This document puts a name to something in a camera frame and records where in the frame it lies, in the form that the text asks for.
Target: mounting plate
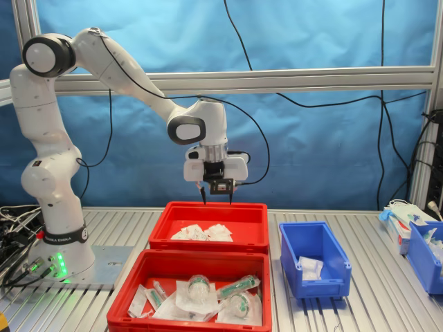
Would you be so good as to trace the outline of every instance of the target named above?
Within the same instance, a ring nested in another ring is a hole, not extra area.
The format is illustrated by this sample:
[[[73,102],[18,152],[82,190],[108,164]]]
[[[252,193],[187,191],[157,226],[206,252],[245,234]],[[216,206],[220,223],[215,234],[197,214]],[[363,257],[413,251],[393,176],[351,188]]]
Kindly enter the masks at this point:
[[[48,286],[53,288],[75,287],[76,289],[102,289],[111,290],[120,281],[121,272],[129,260],[134,247],[92,246],[96,256],[94,264],[86,271],[67,277],[64,281],[42,281],[31,284],[32,286]]]

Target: aluminum frame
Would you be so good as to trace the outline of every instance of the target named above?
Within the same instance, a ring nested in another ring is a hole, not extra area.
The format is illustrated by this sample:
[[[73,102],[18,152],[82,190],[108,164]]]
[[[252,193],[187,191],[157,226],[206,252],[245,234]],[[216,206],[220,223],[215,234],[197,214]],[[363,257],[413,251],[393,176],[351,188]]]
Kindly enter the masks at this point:
[[[214,73],[150,73],[167,94],[275,93],[308,91],[428,89],[426,112],[443,107],[440,82],[442,62],[443,0],[439,0],[433,56],[430,66],[313,68],[276,71],[234,71]],[[36,0],[12,0],[20,49],[31,37],[40,34]],[[12,102],[9,83],[0,81],[0,106]],[[55,85],[58,95],[104,95],[107,88],[90,74],[66,75]],[[431,124],[424,140],[435,142],[437,125]],[[432,145],[422,145],[419,158],[432,163]],[[430,169],[419,164],[413,177],[410,199],[424,208]]]

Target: grooved aluminum surface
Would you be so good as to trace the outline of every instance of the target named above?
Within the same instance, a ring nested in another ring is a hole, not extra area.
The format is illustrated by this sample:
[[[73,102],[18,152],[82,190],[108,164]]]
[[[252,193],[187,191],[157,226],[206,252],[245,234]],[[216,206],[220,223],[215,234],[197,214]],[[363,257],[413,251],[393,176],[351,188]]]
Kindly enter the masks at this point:
[[[138,253],[149,248],[149,235],[161,208],[93,207],[84,209],[90,239],[105,246],[135,246],[123,284]],[[375,212],[269,210],[273,331],[443,331],[443,296],[429,296],[408,260]],[[326,221],[352,264],[349,297],[296,300],[280,263],[280,222]],[[116,291],[14,288],[0,293],[0,311],[11,331],[107,330],[106,314]]]

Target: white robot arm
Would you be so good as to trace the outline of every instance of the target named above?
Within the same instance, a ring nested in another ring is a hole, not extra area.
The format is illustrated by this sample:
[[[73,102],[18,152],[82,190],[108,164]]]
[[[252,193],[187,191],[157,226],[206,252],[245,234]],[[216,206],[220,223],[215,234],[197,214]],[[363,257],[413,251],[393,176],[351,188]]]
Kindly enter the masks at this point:
[[[147,104],[167,122],[168,135],[175,143],[199,142],[186,153],[185,180],[197,186],[205,181],[212,194],[229,194],[230,199],[235,181],[246,180],[246,154],[228,155],[223,104],[212,100],[198,100],[189,108],[175,104],[152,84],[129,53],[100,29],[85,29],[73,39],[58,34],[34,37],[24,46],[23,59],[24,64],[10,74],[12,101],[21,131],[33,143],[37,157],[26,167],[21,183],[38,200],[45,220],[44,241],[32,248],[28,259],[52,261],[56,271],[49,278],[76,275],[94,261],[80,200],[71,189],[81,153],[64,128],[54,90],[57,77],[77,66],[116,93]],[[65,268],[56,259],[58,255],[62,255]]]

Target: blue curtain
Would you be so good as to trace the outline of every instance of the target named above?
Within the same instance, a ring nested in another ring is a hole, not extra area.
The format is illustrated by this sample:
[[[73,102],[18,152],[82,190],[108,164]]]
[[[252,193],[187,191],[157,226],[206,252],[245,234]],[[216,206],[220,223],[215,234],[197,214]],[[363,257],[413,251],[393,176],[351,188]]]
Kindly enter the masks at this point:
[[[436,1],[387,2],[385,65],[430,64]],[[381,1],[228,0],[228,4],[256,70],[380,64]],[[74,36],[83,28],[99,26],[147,72],[248,70],[222,0],[39,1],[38,5],[43,33]],[[10,70],[3,63],[0,66]],[[418,92],[386,91],[385,99]],[[379,91],[287,95],[303,104],[322,104],[372,94]],[[274,94],[217,97],[248,111],[262,126],[271,149],[267,177],[257,185],[241,187],[234,201],[263,202],[270,208],[376,208],[381,175],[378,100],[303,109]],[[108,98],[65,96],[59,97],[59,104],[73,142],[88,163],[96,163],[109,137]],[[165,123],[138,100],[115,96],[113,106],[109,155],[91,169],[83,204],[162,206],[168,201],[200,200],[195,184],[183,180],[188,147],[170,141]],[[397,149],[409,161],[422,123],[424,95],[389,104],[388,109]],[[251,154],[249,180],[254,181],[266,169],[264,141],[244,114],[230,106],[226,112],[229,147]],[[383,122],[386,174],[381,202],[386,204],[406,179],[406,170],[392,149],[386,117]],[[6,143],[6,138],[14,144]],[[0,151],[0,203],[32,201],[21,188],[20,176],[35,151],[21,135],[11,105],[0,108]],[[72,180],[79,195],[85,181],[86,171],[81,169]]]

